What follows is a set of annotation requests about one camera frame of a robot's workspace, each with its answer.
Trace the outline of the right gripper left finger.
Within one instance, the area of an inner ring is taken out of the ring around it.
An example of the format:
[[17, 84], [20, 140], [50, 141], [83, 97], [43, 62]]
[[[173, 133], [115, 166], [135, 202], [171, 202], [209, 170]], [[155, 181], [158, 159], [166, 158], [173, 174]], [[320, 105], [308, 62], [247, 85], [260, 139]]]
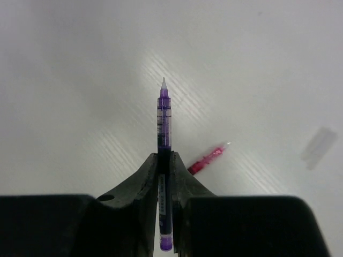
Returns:
[[157, 155], [125, 181], [86, 194], [1, 197], [1, 256], [152, 256]]

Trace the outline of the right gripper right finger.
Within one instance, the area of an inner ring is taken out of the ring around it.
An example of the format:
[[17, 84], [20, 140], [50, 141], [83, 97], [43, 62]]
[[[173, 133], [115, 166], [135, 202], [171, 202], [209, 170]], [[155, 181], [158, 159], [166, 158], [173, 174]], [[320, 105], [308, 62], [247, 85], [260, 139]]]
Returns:
[[171, 154], [178, 256], [329, 256], [305, 201], [291, 195], [217, 196]]

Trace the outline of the purple pen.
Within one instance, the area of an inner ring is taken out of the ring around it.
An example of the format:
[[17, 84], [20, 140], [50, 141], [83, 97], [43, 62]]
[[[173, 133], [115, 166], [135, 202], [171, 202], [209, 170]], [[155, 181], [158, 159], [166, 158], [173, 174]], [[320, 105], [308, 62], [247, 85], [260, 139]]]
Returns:
[[170, 191], [170, 155], [172, 149], [172, 105], [165, 79], [162, 80], [160, 95], [157, 99], [157, 147], [158, 147], [158, 204], [160, 249], [173, 248], [172, 204]]

